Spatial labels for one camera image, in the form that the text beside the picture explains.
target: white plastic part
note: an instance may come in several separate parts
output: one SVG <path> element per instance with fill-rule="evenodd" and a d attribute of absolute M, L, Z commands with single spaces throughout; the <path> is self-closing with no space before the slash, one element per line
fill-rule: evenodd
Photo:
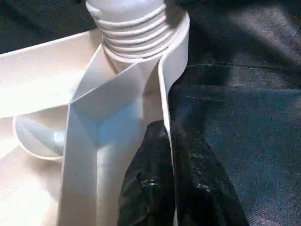
<path fill-rule="evenodd" d="M 16 116 L 13 121 L 15 137 L 20 146 L 32 156 L 61 161 L 66 117 L 66 106 Z"/>
<path fill-rule="evenodd" d="M 121 5 L 127 3 L 131 5 L 131 0 L 120 2 Z M 165 50 L 177 36 L 184 15 L 183 10 L 175 7 L 174 4 L 162 2 L 160 7 L 135 20 L 127 21 L 126 16 L 120 22 L 103 20 L 102 8 L 109 8 L 112 18 L 115 16 L 114 13 L 120 13 L 118 7 L 113 7 L 115 4 L 114 1 L 110 1 L 106 6 L 99 5 L 99 8 L 95 8 L 86 3 L 87 9 L 102 30 L 110 51 L 123 58 L 147 58 Z M 145 7 L 147 4 L 149 2 L 135 1 L 135 7 L 138 8 Z M 128 13 L 132 8 L 127 5 L 123 10 Z"/>
<path fill-rule="evenodd" d="M 59 226 L 117 225 L 123 177 L 146 126 L 165 120 L 165 114 L 169 116 L 166 96 L 187 64 L 188 30 L 189 17 L 185 14 L 181 35 L 162 58 L 139 59 L 71 103 Z M 160 90 L 154 85 L 159 81 Z"/>
<path fill-rule="evenodd" d="M 154 10 L 160 13 L 165 3 L 172 3 L 172 0 L 88 0 L 88 9 L 93 16 L 99 17 L 103 21 L 115 23 L 132 21 L 142 18 L 141 22 L 154 17 Z"/>
<path fill-rule="evenodd" d="M 0 55 L 0 118 L 69 104 L 102 41 L 99 30 Z"/>
<path fill-rule="evenodd" d="M 19 146 L 13 132 L 13 117 L 0 118 L 0 159 Z"/>

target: dark fabric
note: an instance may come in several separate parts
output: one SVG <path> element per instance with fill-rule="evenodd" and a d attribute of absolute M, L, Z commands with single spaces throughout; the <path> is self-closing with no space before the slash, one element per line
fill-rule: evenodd
<path fill-rule="evenodd" d="M 169 107 L 182 133 L 199 135 L 174 145 L 175 170 L 187 162 L 210 181 L 219 178 L 195 160 L 195 142 L 206 142 L 251 226 L 301 225 L 301 2 L 177 2 L 191 19 L 189 64 Z M 178 173 L 176 180 L 196 187 L 200 178 Z"/>
<path fill-rule="evenodd" d="M 95 28 L 84 0 L 0 0 L 0 54 Z"/>
<path fill-rule="evenodd" d="M 172 226 L 175 210 L 171 151 L 162 121 L 148 125 L 127 169 L 119 197 L 119 226 Z"/>

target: wrinkled fabric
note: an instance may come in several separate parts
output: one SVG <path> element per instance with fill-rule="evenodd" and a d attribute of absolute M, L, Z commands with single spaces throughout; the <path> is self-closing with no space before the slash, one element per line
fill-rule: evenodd
<path fill-rule="evenodd" d="M 171 120 L 211 147 L 249 225 L 301 225 L 301 2 L 177 2 L 190 14 L 190 48 L 169 92 Z M 175 171 L 184 162 L 204 171 L 193 161 L 196 144 L 173 150 Z M 197 170 L 176 180 L 197 186 Z M 185 209 L 178 218 L 185 221 Z"/>
<path fill-rule="evenodd" d="M 0 0 L 0 54 L 95 29 L 85 3 Z"/>

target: plastic compartment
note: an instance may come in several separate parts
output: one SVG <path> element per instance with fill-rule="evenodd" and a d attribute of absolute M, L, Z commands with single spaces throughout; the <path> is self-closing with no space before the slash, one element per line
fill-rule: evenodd
<path fill-rule="evenodd" d="M 145 61 L 132 63 L 70 104 L 59 226 L 117 225 L 123 177 L 147 125 L 164 119 L 170 132 L 166 96 L 187 64 L 186 16 L 181 35 L 158 57 L 151 73 L 143 70 Z"/>
<path fill-rule="evenodd" d="M 147 125 L 152 121 L 164 119 L 167 130 L 169 128 L 166 95 L 171 84 L 180 77 L 187 64 L 188 14 L 185 18 L 182 32 L 166 51 L 149 59 L 138 59 L 136 62 L 123 61 L 123 58 L 117 57 L 113 59 L 114 64 L 112 64 L 104 53 L 104 46 L 99 45 L 101 34 L 98 31 L 85 32 L 19 50 L 20 55 L 15 52 L 0 56 L 1 59 L 5 59 L 4 64 L 3 61 L 0 64 L 6 65 L 6 71 L 13 65 L 12 62 L 16 64 L 23 60 L 23 63 L 20 63 L 23 65 L 23 72 L 36 78 L 40 73 L 46 73 L 43 74 L 45 78 L 54 76 L 53 74 L 64 76 L 66 73 L 71 73 L 70 69 L 74 68 L 82 73 L 79 76 L 80 82 L 77 82 L 72 89 L 71 96 L 63 102 L 45 104 L 45 99 L 40 102 L 35 99 L 33 101 L 35 104 L 26 108 L 26 111 L 16 107 L 9 112 L 22 113 L 15 118 L 15 125 L 20 122 L 23 132 L 32 128 L 43 128 L 44 131 L 50 131 L 50 134 L 61 133 L 65 126 L 63 158 L 60 158 L 63 160 L 61 183 L 51 185 L 51 182 L 56 181 L 60 175 L 60 167 L 56 162 L 35 159 L 22 152 L 19 147 L 6 155 L 5 161 L 0 161 L 0 164 L 9 162 L 11 166 L 17 164 L 16 170 L 11 167 L 12 169 L 8 168 L 7 172 L 0 174 L 2 178 L 10 177 L 10 183 L 14 184 L 12 186 L 8 184 L 6 190 L 11 186 L 12 190 L 17 191 L 23 189 L 22 185 L 29 184 L 22 191 L 23 199 L 18 198 L 21 197 L 20 195 L 9 201 L 10 205 L 18 205 L 19 202 L 29 200 L 34 202 L 30 210 L 35 214 L 39 213 L 40 218 L 34 219 L 33 214 L 28 213 L 22 221 L 23 224 L 31 226 L 116 225 L 118 196 L 123 176 L 142 142 Z M 47 50 L 48 57 L 42 56 Z M 62 68 L 59 68 L 60 64 L 55 63 L 57 59 L 61 59 Z M 119 73 L 113 65 L 120 67 Z M 55 111 L 61 111 L 63 116 L 53 116 L 58 115 Z M 67 122 L 61 120 L 61 117 L 65 117 Z M 55 123 L 51 123 L 51 120 L 60 126 L 54 126 Z M 39 136 L 21 142 L 28 151 L 33 152 L 33 149 L 29 150 L 30 148 L 26 147 L 28 145 L 26 142 L 32 145 L 32 141 L 38 141 L 45 146 L 42 142 L 43 137 L 39 138 Z M 46 148 L 52 150 L 54 147 L 61 147 L 56 144 L 60 142 L 55 142 L 54 146 L 53 143 L 47 144 Z M 29 168 L 26 177 L 22 174 L 22 165 Z M 7 205 L 7 202 L 2 201 L 1 205 Z M 55 223 L 57 206 L 58 215 Z M 6 216 L 15 213 L 13 208 L 9 208 L 8 211 L 10 212 Z"/>
<path fill-rule="evenodd" d="M 111 63 L 102 60 L 104 52 L 94 57 L 101 41 L 101 32 L 94 30 L 0 55 L 0 166 L 4 169 L 0 172 L 0 225 L 56 225 L 62 165 L 31 155 L 59 161 L 62 157 L 43 145 L 28 146 L 40 144 L 39 137 L 23 137 L 20 145 L 13 118 L 34 128 L 65 133 L 72 98 L 116 75 Z M 95 60 L 103 63 L 95 65 Z M 107 77 L 100 79 L 95 74 L 99 70 Z M 90 80 L 79 86 L 85 73 Z M 33 127 L 23 123 L 24 128 Z"/>

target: white divider wall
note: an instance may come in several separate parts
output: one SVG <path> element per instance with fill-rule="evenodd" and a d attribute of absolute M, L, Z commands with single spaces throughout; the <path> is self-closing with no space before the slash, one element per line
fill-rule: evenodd
<path fill-rule="evenodd" d="M 113 78 L 115 75 L 117 75 L 117 71 L 105 54 L 103 44 L 101 43 L 88 63 L 83 79 L 80 81 L 72 97 L 72 101 L 92 89 L 99 87 L 102 83 Z"/>
<path fill-rule="evenodd" d="M 59 226 L 96 223 L 97 123 L 69 106 Z"/>
<path fill-rule="evenodd" d="M 171 151 L 171 131 L 170 131 L 170 115 L 168 107 L 168 92 L 174 82 L 184 72 L 188 62 L 188 38 L 189 38 L 190 19 L 186 13 L 183 22 L 182 33 L 178 36 L 179 43 L 173 43 L 170 51 L 164 53 L 158 65 L 158 76 L 160 83 L 160 93 L 162 99 L 162 109 L 164 117 L 164 125 L 170 140 Z"/>

